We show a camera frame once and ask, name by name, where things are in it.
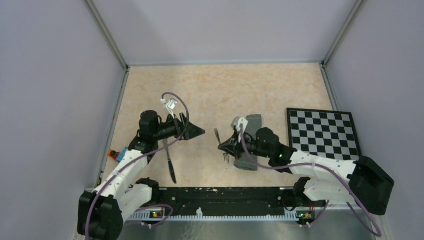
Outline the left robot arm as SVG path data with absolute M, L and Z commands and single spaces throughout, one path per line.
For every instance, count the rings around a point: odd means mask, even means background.
M 92 191 L 84 191 L 79 198 L 77 232 L 95 240 L 116 240 L 125 221 L 143 205 L 154 207 L 160 202 L 160 193 L 154 182 L 131 186 L 136 176 L 162 150 L 159 142 L 174 137 L 188 141 L 204 135 L 206 131 L 192 124 L 180 113 L 169 114 L 163 122 L 154 110 L 140 115 L 139 129 L 122 160 L 105 182 Z

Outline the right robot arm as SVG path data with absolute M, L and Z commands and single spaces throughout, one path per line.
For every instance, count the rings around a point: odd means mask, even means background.
M 394 188 L 393 178 L 370 157 L 336 160 L 316 156 L 280 143 L 267 127 L 259 129 L 255 138 L 236 129 L 218 150 L 236 159 L 264 157 L 269 160 L 267 169 L 299 175 L 293 188 L 293 200 L 299 206 L 316 201 L 356 203 L 373 215 L 383 216 Z

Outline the grey cloth napkin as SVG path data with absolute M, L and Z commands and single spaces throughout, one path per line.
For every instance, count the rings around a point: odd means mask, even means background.
M 246 130 L 245 130 L 245 143 L 247 146 L 247 149 L 250 150 L 250 155 L 252 156 L 252 160 L 246 155 L 244 149 L 241 149 L 241 157 L 236 159 L 234 161 L 234 166 L 237 169 L 243 170 L 243 171 L 257 171 L 258 166 L 258 157 L 252 154 L 252 146 L 255 143 L 256 140 L 256 132 L 262 128 L 263 125 L 263 118 L 261 114 L 251 114 L 247 115 L 245 118 L 248 121 Z

